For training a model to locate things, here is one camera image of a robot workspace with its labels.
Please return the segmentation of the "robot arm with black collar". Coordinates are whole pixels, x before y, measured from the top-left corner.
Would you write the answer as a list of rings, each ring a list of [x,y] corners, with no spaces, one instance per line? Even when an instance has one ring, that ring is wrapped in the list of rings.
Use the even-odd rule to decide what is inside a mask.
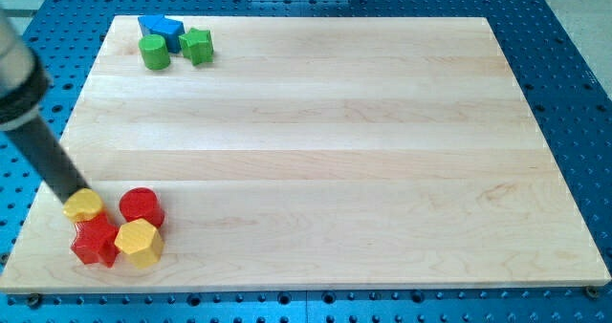
[[[40,57],[1,14],[1,131],[66,203],[89,184],[39,114],[50,80]]]

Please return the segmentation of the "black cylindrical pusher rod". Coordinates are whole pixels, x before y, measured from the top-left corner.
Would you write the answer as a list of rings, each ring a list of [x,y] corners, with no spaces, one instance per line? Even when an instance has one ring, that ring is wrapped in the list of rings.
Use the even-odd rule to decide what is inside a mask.
[[[4,131],[62,203],[90,187],[41,117],[12,121]]]

